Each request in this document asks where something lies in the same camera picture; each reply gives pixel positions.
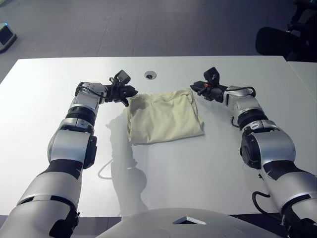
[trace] white table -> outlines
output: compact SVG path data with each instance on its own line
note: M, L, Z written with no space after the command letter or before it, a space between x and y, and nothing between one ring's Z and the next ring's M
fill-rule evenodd
M298 78L305 85L316 102L317 98L317 63L312 62L288 62L296 72Z
M124 69L140 93L174 91L203 80L215 66L223 85L253 86L268 117L293 139L295 164L317 173L316 102L282 57L152 57L22 59L0 84L0 214L7 215L48 166L47 145L66 116L80 81L102 82ZM155 80L144 73L154 70ZM266 192L239 155L241 133L231 112L195 96L205 135L132 146L122 104L101 105L95 164L83 172L82 216L129 216L146 209L192 207L225 214L258 211L251 193ZM114 157L114 162L98 172ZM270 199L261 206L275 212Z

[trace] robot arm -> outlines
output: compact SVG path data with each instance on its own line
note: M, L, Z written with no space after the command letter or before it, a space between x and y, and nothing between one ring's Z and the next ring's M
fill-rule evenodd
M48 146L49 167L26 189L0 229L1 238L69 238L78 224L81 174L95 160L94 124L104 102L122 102L138 92L122 70L109 86L80 83L66 118Z
M282 216L282 225L290 237L312 237L317 234L317 178L294 164L292 139L274 122L268 120L252 87L219 85L219 73L213 67L204 73L207 82L195 82L191 88L207 100L216 100L233 112L232 124L243 132L240 154L243 161L260 172L269 195Z

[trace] gray floor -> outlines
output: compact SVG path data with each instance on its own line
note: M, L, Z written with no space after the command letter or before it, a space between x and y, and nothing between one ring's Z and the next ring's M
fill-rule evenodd
M256 55L257 31L286 29L295 9L292 0L7 0L0 22L18 39L0 54L0 82L27 58ZM74 237L118 221L81 218Z

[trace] small device on floor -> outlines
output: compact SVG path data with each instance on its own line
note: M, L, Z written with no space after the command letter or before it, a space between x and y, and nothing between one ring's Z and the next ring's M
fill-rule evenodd
M16 40L16 34L7 23L0 23L0 53L5 52Z

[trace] folded fabric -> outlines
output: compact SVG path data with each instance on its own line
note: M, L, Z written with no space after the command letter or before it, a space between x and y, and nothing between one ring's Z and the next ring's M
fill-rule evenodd
M152 143L204 134L190 89L137 94L129 98L128 136L132 143Z

